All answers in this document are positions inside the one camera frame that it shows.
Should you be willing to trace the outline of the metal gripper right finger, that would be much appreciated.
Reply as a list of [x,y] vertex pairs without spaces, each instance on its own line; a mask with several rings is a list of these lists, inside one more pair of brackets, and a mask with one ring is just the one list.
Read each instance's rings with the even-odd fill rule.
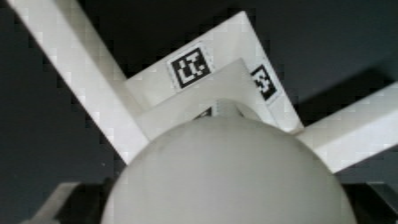
[[342,185],[358,224],[398,224],[398,192],[383,182]]

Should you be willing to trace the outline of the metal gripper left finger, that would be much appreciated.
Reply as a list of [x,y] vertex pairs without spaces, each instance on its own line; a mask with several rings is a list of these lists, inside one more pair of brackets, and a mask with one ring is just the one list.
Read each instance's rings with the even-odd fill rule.
[[115,180],[61,182],[33,216],[19,224],[99,224]]

